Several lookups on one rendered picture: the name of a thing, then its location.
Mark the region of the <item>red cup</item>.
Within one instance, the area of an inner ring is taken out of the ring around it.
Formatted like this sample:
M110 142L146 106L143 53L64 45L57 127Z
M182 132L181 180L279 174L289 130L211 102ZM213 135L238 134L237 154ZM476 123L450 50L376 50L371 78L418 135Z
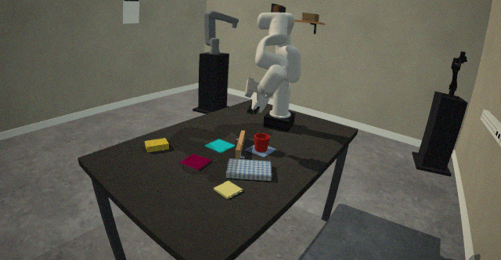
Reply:
M268 149L270 136L265 133L254 135L254 148L257 152L265 152Z

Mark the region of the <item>blue and white checked towel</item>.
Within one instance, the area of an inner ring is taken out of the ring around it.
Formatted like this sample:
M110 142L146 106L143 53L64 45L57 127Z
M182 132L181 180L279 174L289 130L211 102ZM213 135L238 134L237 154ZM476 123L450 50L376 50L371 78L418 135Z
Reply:
M229 159L226 178L271 181L271 161Z

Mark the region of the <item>yellow sponge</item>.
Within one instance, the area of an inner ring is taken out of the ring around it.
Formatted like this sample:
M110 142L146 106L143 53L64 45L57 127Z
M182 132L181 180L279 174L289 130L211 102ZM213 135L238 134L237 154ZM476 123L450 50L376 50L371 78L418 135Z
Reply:
M169 150L169 143L166 140L166 138L154 139L154 140L145 141L145 147L146 147L147 153L159 151L159 150Z

